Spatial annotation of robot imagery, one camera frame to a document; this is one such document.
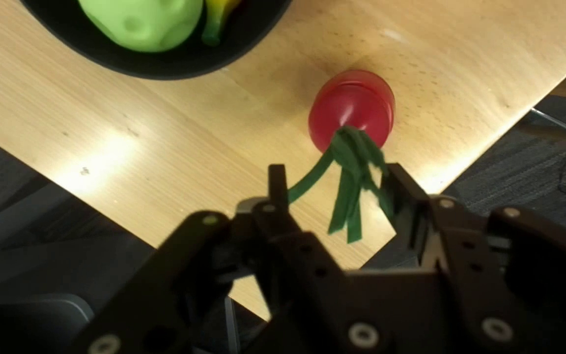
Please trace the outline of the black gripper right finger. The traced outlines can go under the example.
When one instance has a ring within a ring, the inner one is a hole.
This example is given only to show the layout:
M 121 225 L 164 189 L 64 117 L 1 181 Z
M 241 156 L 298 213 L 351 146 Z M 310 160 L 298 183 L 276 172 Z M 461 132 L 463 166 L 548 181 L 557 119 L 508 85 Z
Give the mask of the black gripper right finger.
M 394 231 L 390 250 L 422 254 L 434 231 L 430 217 L 434 199 L 398 164 L 388 164 L 381 191 L 388 199 L 388 223 Z

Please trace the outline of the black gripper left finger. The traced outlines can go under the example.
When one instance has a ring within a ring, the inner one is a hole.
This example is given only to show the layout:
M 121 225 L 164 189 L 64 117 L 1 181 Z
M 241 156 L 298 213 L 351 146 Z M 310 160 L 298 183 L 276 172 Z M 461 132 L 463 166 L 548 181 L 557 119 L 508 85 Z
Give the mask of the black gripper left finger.
M 282 166 L 267 168 L 267 205 L 265 213 L 284 221 L 288 217 L 288 189 Z

